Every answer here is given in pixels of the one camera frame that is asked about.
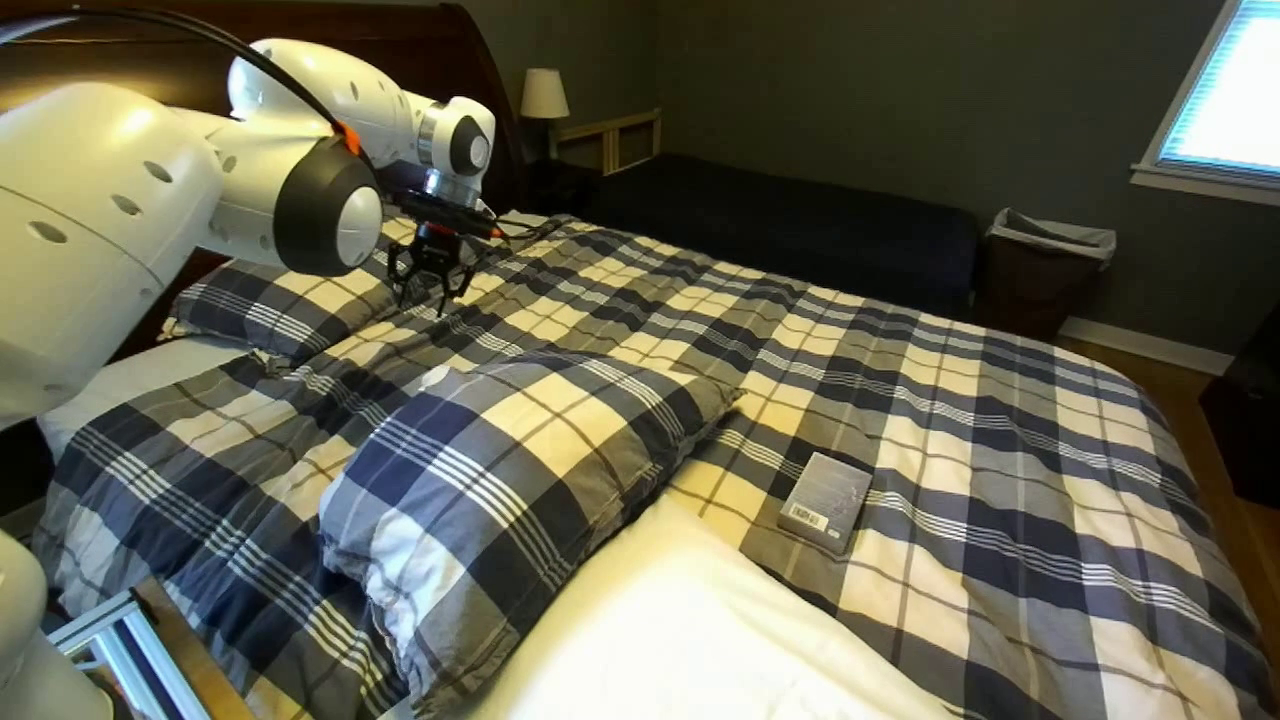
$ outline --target lamp shade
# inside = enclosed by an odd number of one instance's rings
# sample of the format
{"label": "lamp shade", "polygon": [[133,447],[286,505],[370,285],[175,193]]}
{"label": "lamp shade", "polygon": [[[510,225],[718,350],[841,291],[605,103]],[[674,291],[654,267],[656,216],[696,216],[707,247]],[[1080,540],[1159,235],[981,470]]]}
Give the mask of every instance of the lamp shade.
{"label": "lamp shade", "polygon": [[569,115],[562,67],[523,67],[521,115],[529,115],[529,118],[565,118]]}

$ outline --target white sheet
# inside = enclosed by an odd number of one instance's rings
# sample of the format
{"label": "white sheet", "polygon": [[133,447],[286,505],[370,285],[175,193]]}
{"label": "white sheet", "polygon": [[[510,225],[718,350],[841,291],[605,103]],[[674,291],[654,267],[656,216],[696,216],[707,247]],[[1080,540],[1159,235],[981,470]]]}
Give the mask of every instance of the white sheet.
{"label": "white sheet", "polygon": [[468,714],[948,714],[674,500],[562,592]]}
{"label": "white sheet", "polygon": [[211,341],[170,341],[170,344],[146,347],[137,354],[125,354],[125,358],[100,366],[72,399],[38,415],[51,459],[60,459],[69,441],[100,410],[108,410],[125,399],[137,399],[154,388],[170,388],[187,377],[202,377],[202,370],[230,363],[235,354],[245,354],[245,347],[230,347],[230,344],[211,344]]}

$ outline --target plaid comforter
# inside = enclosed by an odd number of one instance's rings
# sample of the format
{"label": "plaid comforter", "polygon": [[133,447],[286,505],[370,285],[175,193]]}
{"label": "plaid comforter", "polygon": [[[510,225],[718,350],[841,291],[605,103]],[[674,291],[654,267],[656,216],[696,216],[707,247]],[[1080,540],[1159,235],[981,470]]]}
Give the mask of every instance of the plaid comforter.
{"label": "plaid comforter", "polygon": [[[514,220],[444,318],[399,313],[287,377],[235,358],[87,423],[39,555],[72,610],[166,577],[230,677],[318,714],[396,704],[322,494],[435,363],[529,347],[741,388],[668,494],[971,714],[1269,714],[1258,617],[1159,410],[1049,344],[578,220]],[[850,550],[776,525],[812,451],[874,467]]]}

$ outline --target trash can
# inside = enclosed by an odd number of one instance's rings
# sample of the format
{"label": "trash can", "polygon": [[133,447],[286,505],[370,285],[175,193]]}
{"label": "trash can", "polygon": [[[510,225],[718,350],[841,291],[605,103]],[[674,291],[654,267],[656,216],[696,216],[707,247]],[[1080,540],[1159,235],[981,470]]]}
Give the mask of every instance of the trash can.
{"label": "trash can", "polygon": [[1052,341],[1116,257],[1112,228],[999,206],[976,271],[976,318]]}

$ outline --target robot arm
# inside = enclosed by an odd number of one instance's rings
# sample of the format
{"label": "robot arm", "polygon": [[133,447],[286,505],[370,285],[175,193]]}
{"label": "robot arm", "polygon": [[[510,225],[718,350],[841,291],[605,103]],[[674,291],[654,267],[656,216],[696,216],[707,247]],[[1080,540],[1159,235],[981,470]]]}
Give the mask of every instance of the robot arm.
{"label": "robot arm", "polygon": [[0,115],[0,429],[92,379],[194,247],[349,271],[379,239],[379,197],[429,228],[490,231],[491,113],[399,90],[372,65],[262,38],[356,134],[235,61],[231,118],[112,84],[69,84]]}

